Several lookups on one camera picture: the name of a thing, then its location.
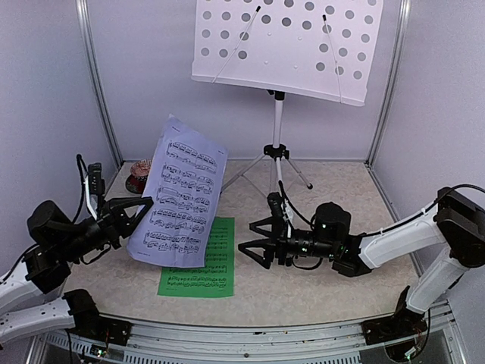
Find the green sheet music page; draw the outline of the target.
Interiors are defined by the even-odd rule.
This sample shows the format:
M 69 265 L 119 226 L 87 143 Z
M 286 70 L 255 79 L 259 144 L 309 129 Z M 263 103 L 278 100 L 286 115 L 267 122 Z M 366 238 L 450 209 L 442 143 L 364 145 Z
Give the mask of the green sheet music page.
M 182 298 L 226 298 L 234 295 L 234 218 L 214 220 L 202 268 L 163 268 L 158 295 Z

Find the white sheet music page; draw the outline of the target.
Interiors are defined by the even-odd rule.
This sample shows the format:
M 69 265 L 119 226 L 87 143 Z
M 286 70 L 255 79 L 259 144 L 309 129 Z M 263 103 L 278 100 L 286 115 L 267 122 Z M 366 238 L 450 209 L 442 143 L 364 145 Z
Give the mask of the white sheet music page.
M 170 268 L 205 266 L 227 156 L 226 148 L 169 116 L 143 191 L 153 206 L 127 243 L 133 259 Z

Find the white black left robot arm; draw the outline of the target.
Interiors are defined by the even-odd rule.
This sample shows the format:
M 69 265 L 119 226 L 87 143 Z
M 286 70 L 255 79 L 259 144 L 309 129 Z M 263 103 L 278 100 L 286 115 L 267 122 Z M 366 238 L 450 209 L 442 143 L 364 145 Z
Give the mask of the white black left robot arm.
M 27 220 L 30 247 L 1 277 L 1 343 L 64 329 L 109 340 L 112 330 L 84 289 L 28 309 L 18 306 L 47 295 L 64 284 L 73 264 L 93 251 L 97 262 L 136 230 L 150 208 L 150 197 L 113 198 L 95 217 L 72 222 L 51 200 L 41 203 Z

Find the left aluminium frame post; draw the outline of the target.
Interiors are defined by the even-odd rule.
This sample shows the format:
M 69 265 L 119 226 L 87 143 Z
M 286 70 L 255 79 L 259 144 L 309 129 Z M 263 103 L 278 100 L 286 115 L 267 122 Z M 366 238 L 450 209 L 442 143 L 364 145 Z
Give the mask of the left aluminium frame post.
M 95 103 L 101 118 L 102 129 L 107 138 L 108 148 L 114 161 L 114 165 L 116 166 L 117 170 L 120 170 L 124 163 L 124 159 L 114 132 L 113 124 L 111 123 L 108 103 L 106 101 L 105 91 L 102 85 L 102 77 L 96 57 L 94 36 L 92 34 L 90 22 L 89 4 L 87 0 L 76 0 L 75 5 L 77 10 L 77 19 L 80 26 L 80 33 L 83 39 L 84 52 L 86 54 L 88 64 L 89 78 L 91 80 L 92 89 L 95 96 Z

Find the white perforated music stand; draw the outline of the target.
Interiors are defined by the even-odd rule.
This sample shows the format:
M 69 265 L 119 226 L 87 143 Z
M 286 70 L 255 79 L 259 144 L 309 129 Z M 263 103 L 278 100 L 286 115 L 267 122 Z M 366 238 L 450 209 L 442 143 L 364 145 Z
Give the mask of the white perforated music stand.
M 362 107 L 384 13 L 382 1 L 198 1 L 196 81 L 265 89 L 274 99 L 271 187 L 291 159 L 282 144 L 289 94 Z

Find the patterned ceramic bowl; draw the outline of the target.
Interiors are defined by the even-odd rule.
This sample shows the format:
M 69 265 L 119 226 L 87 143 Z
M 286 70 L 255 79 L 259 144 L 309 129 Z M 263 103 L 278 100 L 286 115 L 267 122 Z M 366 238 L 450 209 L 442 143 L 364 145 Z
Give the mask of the patterned ceramic bowl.
M 140 182 L 146 182 L 152 166 L 152 159 L 139 160 L 130 167 L 130 176 Z

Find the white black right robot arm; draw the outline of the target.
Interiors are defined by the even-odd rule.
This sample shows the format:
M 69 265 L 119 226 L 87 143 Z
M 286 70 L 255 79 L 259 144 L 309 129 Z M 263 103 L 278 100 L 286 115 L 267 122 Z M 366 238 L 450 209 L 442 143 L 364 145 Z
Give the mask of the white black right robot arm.
M 460 194 L 459 188 L 444 187 L 433 202 L 410 217 L 359 235 L 350 234 L 352 216 L 334 202 L 316 208 L 309 230 L 295 229 L 286 194 L 270 193 L 271 216 L 249 225 L 261 239 L 241 243 L 238 250 L 266 269 L 274 260 L 290 266 L 298 256 L 329 259 L 333 270 L 353 278 L 414 251 L 443 245 L 418 281 L 404 289 L 387 321 L 388 331 L 402 337 L 465 272 L 484 264 L 484 209 Z

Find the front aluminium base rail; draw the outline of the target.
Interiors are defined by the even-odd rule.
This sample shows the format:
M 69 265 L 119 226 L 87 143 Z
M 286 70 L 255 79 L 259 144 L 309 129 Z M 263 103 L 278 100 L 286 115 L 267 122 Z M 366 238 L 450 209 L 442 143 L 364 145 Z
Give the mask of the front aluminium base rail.
M 412 337 L 368 345 L 362 322 L 370 318 L 315 325 L 274 327 L 217 327 L 179 325 L 104 314 L 132 324 L 126 346 L 109 344 L 106 357 L 90 355 L 101 343 L 74 334 L 73 354 L 99 363 L 361 363 L 364 351 L 373 350 L 388 360 L 385 349 Z M 411 363 L 471 363 L 458 322 L 447 301 L 431 308 L 430 336 L 424 351 Z M 66 350 L 63 331 L 31 340 L 25 363 L 47 363 L 48 349 Z

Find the aluminium frame post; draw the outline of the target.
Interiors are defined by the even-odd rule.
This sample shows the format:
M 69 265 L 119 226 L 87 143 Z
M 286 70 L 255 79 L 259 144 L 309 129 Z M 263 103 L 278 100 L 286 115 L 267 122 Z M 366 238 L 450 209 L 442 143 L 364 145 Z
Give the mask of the aluminium frame post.
M 92 89 L 95 96 L 95 103 L 101 118 L 102 129 L 107 138 L 108 148 L 114 161 L 114 165 L 116 166 L 117 170 L 120 170 L 124 163 L 124 159 L 114 132 L 113 124 L 111 123 L 108 103 L 106 101 L 105 91 L 102 85 L 102 77 L 96 57 L 94 36 L 92 34 L 90 22 L 89 4 L 87 0 L 76 0 L 75 5 L 77 10 L 77 19 L 80 26 L 80 33 L 83 39 L 84 52 L 86 54 L 88 64 L 89 78 L 91 80 Z
M 386 87 L 384 90 L 383 101 L 380 107 L 377 127 L 374 132 L 371 147 L 366 159 L 366 165 L 372 169 L 376 163 L 377 155 L 380 145 L 383 142 L 383 136 L 386 129 L 386 124 L 390 115 L 391 106 L 393 102 L 394 92 L 396 89 L 399 69 L 402 59 L 402 53 L 405 46 L 405 38 L 408 28 L 408 22 L 411 13 L 411 1 L 401 0 L 399 3 L 399 16 L 396 26 L 396 35 L 393 43 L 393 53 L 391 57 L 390 70 L 388 73 Z

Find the right aluminium frame post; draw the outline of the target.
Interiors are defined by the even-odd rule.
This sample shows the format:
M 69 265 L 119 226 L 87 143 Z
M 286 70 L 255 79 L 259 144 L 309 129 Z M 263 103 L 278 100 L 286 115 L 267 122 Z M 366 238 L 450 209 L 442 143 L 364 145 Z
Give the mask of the right aluminium frame post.
M 366 165 L 372 169 L 376 163 L 377 155 L 380 145 L 383 142 L 383 136 L 386 129 L 386 124 L 390 115 L 391 106 L 393 102 L 394 92 L 396 89 L 399 69 L 402 59 L 402 53 L 405 46 L 405 38 L 408 28 L 408 22 L 411 13 L 411 1 L 401 0 L 399 3 L 399 16 L 396 26 L 396 35 L 393 43 L 393 53 L 391 57 L 390 70 L 388 73 L 386 87 L 384 90 L 383 101 L 380 107 L 377 127 L 374 132 L 371 147 L 366 159 Z

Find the dark round saucer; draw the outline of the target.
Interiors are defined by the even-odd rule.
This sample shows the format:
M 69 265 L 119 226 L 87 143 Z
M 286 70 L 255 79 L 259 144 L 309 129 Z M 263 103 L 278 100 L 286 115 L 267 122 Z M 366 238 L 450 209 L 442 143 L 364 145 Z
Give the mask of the dark round saucer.
M 125 187 L 130 193 L 141 195 L 146 187 L 147 177 L 130 175 L 125 181 Z

